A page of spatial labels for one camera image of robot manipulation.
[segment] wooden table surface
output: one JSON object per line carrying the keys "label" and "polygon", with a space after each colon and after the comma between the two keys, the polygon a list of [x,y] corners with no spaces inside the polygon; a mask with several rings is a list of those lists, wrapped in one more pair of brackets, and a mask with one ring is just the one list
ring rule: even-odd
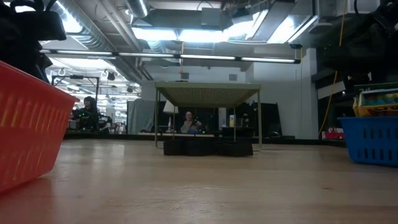
{"label": "wooden table surface", "polygon": [[0,223],[398,223],[398,169],[342,148],[263,147],[167,157],[152,141],[65,141],[51,173],[0,195]]}

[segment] table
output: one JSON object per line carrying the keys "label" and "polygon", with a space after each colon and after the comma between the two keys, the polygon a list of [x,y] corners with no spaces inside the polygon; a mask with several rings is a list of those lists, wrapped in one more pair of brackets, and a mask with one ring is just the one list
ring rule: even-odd
{"label": "table", "polygon": [[[179,107],[234,108],[257,94],[259,136],[261,127],[261,85],[252,83],[191,83],[155,82],[155,146],[157,147],[158,112],[160,94]],[[236,140],[236,121],[234,122],[234,141]]]}

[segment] blue plastic basket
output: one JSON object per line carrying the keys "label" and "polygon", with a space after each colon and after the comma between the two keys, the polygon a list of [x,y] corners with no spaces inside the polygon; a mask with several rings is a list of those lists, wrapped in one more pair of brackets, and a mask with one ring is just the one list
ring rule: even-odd
{"label": "blue plastic basket", "polygon": [[398,166],[398,117],[339,119],[353,162]]}

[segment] red plastic basket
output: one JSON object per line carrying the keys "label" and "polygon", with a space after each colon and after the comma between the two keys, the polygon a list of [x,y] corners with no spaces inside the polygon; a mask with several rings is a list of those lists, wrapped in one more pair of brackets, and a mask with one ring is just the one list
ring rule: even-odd
{"label": "red plastic basket", "polygon": [[0,61],[0,192],[54,167],[77,98]]}

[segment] seated person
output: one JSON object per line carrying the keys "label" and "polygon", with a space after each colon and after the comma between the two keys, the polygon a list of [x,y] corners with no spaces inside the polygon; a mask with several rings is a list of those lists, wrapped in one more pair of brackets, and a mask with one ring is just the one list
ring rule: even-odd
{"label": "seated person", "polygon": [[84,99],[84,104],[84,108],[72,111],[71,119],[79,120],[80,129],[96,129],[99,116],[96,100],[88,96]]}
{"label": "seated person", "polygon": [[185,114],[185,122],[181,127],[181,133],[189,133],[190,131],[198,131],[201,126],[201,122],[194,121],[192,119],[192,113],[188,111]]}

